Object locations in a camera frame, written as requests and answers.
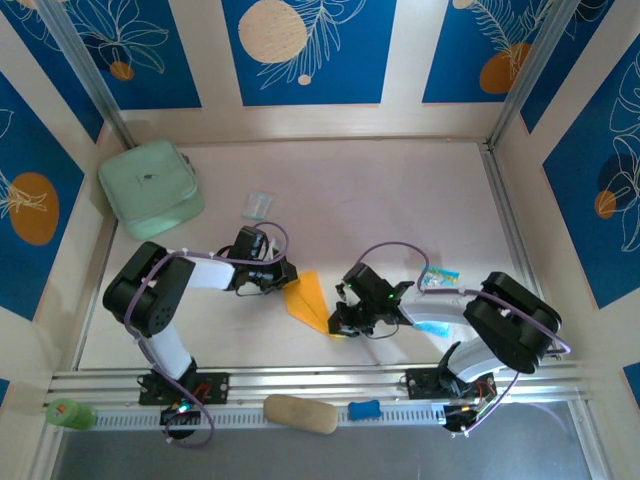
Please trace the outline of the orange paper sheet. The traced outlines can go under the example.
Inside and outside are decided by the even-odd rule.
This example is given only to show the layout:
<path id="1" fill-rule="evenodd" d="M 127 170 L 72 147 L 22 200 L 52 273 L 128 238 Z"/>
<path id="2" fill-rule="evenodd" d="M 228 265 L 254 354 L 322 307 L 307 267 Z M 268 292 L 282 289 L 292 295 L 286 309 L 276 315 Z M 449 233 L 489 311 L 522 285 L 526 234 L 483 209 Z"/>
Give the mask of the orange paper sheet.
<path id="1" fill-rule="evenodd" d="M 284 291 L 287 312 L 305 325 L 328 335 L 330 312 L 316 270 L 298 275 L 298 282 Z"/>

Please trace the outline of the small clear plastic packet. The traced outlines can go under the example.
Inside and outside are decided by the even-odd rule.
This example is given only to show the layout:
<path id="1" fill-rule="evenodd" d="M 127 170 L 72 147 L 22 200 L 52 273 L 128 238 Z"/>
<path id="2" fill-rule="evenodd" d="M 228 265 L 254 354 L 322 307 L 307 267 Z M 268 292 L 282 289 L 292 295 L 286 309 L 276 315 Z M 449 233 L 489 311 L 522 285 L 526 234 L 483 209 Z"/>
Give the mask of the small clear plastic packet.
<path id="1" fill-rule="evenodd" d="M 241 216 L 250 220 L 265 220 L 276 196 L 264 191 L 251 191 L 246 197 Z"/>

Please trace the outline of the blue white tissue packet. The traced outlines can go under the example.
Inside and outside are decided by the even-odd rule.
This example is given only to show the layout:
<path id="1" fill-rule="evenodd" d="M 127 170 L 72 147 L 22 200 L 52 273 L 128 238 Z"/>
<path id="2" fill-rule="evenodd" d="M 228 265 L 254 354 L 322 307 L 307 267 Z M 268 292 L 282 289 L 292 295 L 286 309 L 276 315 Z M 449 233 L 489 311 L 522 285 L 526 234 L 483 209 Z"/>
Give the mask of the blue white tissue packet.
<path id="1" fill-rule="evenodd" d="M 458 279 L 458 272 L 430 266 L 424 274 L 421 288 L 454 287 L 457 285 Z M 441 338 L 448 338 L 451 332 L 450 323 L 435 320 L 418 321 L 413 325 L 413 328 Z"/>

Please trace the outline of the blue bone-shaped eraser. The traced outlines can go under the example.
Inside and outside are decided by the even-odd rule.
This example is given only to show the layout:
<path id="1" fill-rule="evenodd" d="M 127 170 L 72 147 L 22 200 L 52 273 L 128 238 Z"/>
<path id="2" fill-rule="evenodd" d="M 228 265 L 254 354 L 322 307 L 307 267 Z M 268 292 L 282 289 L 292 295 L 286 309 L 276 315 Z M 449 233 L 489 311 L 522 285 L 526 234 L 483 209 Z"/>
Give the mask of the blue bone-shaped eraser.
<path id="1" fill-rule="evenodd" d="M 350 402 L 347 412 L 348 419 L 353 422 L 379 419 L 382 416 L 381 404 L 378 400 Z"/>

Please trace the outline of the beige oblong case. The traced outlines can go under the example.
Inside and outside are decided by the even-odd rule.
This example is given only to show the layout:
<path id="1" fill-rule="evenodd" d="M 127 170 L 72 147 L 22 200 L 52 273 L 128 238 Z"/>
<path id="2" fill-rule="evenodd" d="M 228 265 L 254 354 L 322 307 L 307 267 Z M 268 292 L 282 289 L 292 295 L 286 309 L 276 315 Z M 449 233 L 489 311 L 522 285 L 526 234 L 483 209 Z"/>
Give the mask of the beige oblong case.
<path id="1" fill-rule="evenodd" d="M 266 419 L 281 426 L 329 435 L 338 426 L 338 410 L 331 404 L 289 395 L 269 395 L 263 402 Z"/>

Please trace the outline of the mint green zip case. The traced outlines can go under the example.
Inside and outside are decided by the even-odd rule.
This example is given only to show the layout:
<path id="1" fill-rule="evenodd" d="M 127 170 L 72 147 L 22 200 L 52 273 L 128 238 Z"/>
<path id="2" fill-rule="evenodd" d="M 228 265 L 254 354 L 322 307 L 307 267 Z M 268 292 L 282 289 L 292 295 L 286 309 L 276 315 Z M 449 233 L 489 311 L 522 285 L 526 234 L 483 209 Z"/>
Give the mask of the mint green zip case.
<path id="1" fill-rule="evenodd" d="M 169 140 L 156 140 L 104 161 L 98 178 L 122 227 L 148 240 L 202 212 L 198 177 Z"/>

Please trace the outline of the green bottle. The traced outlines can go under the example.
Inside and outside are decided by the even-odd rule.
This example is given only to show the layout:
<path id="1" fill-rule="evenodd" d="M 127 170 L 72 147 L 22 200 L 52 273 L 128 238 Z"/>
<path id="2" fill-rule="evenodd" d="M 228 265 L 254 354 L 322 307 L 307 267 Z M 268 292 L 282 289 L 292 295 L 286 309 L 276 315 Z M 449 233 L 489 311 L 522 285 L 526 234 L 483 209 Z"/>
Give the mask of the green bottle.
<path id="1" fill-rule="evenodd" d="M 45 419 L 49 424 L 55 426 L 88 430 L 97 423 L 97 411 L 90 404 L 69 398 L 60 398 L 48 405 Z"/>

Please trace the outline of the aluminium rail frame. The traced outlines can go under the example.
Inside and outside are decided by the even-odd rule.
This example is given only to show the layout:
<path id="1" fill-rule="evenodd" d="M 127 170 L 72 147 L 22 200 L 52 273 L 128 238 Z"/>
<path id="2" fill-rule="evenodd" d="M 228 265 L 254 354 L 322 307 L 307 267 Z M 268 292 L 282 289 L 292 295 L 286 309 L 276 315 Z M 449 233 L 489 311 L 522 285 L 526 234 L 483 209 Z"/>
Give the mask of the aluminium rail frame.
<path id="1" fill-rule="evenodd" d="M 271 394 L 285 394 L 335 401 L 378 398 L 406 402 L 405 372 L 413 364 L 319 367 L 210 368 L 227 372 L 230 405 L 254 405 Z M 102 406 L 125 406 L 138 402 L 142 369 L 97 369 L 53 374 L 45 404 L 67 397 Z M 585 369 L 578 362 L 547 360 L 536 373 L 521 375 L 511 389 L 509 401 L 555 402 L 584 400 L 593 396 Z"/>

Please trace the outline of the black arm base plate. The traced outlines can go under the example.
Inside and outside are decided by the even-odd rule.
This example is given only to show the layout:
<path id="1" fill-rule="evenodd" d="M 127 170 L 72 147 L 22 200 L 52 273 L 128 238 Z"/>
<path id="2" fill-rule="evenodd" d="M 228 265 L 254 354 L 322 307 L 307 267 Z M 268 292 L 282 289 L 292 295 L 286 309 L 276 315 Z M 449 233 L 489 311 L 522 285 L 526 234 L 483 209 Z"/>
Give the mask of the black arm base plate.
<path id="1" fill-rule="evenodd" d="M 179 383 L 204 405 L 227 403 L 230 375 L 222 373 L 186 373 Z M 137 377 L 140 387 L 138 403 L 143 406 L 169 406 L 185 396 L 157 372 Z"/>
<path id="2" fill-rule="evenodd" d="M 493 400 L 497 397 L 491 373 L 465 382 L 449 371 L 412 368 L 405 372 L 405 385 L 411 400 Z"/>

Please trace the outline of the aluminium side rail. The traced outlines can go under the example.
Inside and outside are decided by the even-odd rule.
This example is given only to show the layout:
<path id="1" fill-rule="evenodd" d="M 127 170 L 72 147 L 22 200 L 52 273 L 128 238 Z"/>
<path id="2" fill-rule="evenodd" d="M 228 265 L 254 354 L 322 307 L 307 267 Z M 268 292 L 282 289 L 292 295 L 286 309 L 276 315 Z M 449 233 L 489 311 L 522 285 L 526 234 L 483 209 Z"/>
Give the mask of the aluminium side rail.
<path id="1" fill-rule="evenodd" d="M 493 312 L 484 317 L 480 333 L 506 366 L 531 374 L 545 356 L 562 353 L 553 349 L 560 342 L 557 332 L 562 320 L 553 308 L 537 297 L 536 291 L 528 290 L 530 286 L 536 287 L 537 283 L 504 181 L 490 149 L 482 145 L 480 154 L 516 269 L 515 277 L 504 272 L 492 272 L 482 282 L 483 305 L 494 310 L 506 310 L 508 314 L 501 318 Z"/>

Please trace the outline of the blue floral wall poster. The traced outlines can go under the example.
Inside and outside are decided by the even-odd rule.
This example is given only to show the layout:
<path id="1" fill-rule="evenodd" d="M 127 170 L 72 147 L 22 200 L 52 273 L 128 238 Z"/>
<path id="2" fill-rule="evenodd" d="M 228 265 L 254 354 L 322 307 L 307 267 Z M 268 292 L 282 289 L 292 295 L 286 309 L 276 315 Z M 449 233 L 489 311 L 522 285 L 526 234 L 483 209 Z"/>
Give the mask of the blue floral wall poster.
<path id="1" fill-rule="evenodd" d="M 501 102 L 554 0 L 449 0 L 425 104 Z"/>
<path id="2" fill-rule="evenodd" d="M 67 0 L 63 7 L 120 109 L 201 106 L 169 0 Z"/>
<path id="3" fill-rule="evenodd" d="M 34 0 L 0 0 L 0 68 L 32 87 L 49 85 L 88 139 L 101 141 L 105 120 L 42 19 Z"/>
<path id="4" fill-rule="evenodd" d="M 543 169 L 597 306 L 640 288 L 640 36 Z"/>
<path id="5" fill-rule="evenodd" d="M 525 102 L 520 116 L 527 135 L 541 133 L 556 122 L 566 128 L 640 35 L 640 0 L 609 0 L 608 5 L 545 108 L 530 99 L 536 98 L 534 92 Z"/>
<path id="6" fill-rule="evenodd" d="M 0 307 L 35 318 L 83 181 L 0 73 Z"/>
<path id="7" fill-rule="evenodd" d="M 378 104 L 397 0 L 221 0 L 246 107 Z"/>

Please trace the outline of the aluminium corner post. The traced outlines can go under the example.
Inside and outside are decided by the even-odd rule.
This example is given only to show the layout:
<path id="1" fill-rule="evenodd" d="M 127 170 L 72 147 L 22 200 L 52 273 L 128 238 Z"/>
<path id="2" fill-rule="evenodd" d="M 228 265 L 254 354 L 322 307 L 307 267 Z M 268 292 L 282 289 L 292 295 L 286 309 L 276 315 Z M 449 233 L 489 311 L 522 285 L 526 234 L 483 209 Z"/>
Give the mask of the aluminium corner post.
<path id="1" fill-rule="evenodd" d="M 486 146 L 490 153 L 496 152 L 511 123 L 528 99 L 579 3 L 580 0 L 551 2 L 549 16 L 540 27 L 529 54 L 506 96 L 500 115 L 486 139 Z"/>
<path id="2" fill-rule="evenodd" d="M 62 4 L 57 0 L 34 0 L 34 4 L 103 120 L 125 149 L 136 147 L 117 102 Z"/>

